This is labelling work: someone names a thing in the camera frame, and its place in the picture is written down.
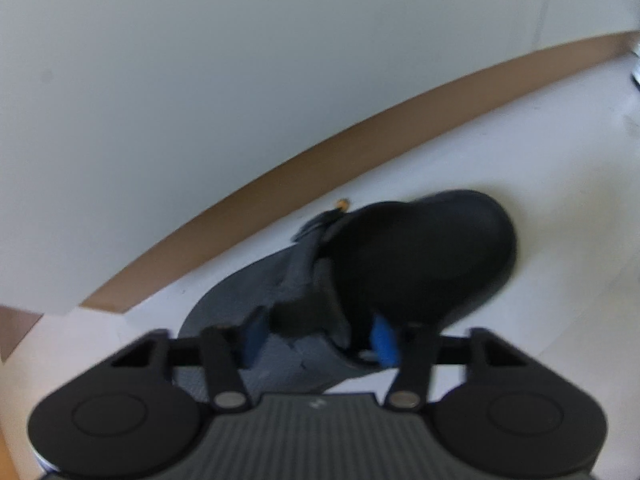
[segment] wooden floor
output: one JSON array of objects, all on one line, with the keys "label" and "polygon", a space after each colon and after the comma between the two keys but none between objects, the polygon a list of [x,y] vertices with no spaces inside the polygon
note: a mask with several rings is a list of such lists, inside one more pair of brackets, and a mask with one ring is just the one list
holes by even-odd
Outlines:
[{"label": "wooden floor", "polygon": [[[198,298],[289,243],[303,221],[348,197],[354,208],[473,188],[509,211],[513,279],[449,332],[485,326],[594,395],[609,436],[595,473],[640,476],[640,92],[635,59],[605,63],[481,116],[280,219],[124,316],[45,316],[0,368],[0,421],[22,480],[38,474],[26,421],[47,392],[152,328],[177,330]],[[440,396],[458,379],[440,371]],[[344,384],[384,393],[392,372]]]}]

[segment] wooden edge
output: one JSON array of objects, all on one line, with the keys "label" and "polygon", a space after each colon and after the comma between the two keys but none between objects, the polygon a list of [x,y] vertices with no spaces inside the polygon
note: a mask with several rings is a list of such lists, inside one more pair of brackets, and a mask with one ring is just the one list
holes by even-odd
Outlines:
[{"label": "wooden edge", "polygon": [[130,263],[82,306],[126,312],[332,189],[494,108],[627,52],[635,37],[624,32],[533,52],[362,121],[211,206]]},{"label": "wooden edge", "polygon": [[2,431],[0,431],[0,478],[2,480],[20,480]]},{"label": "wooden edge", "polygon": [[3,363],[41,317],[42,314],[0,306],[0,359]]}]

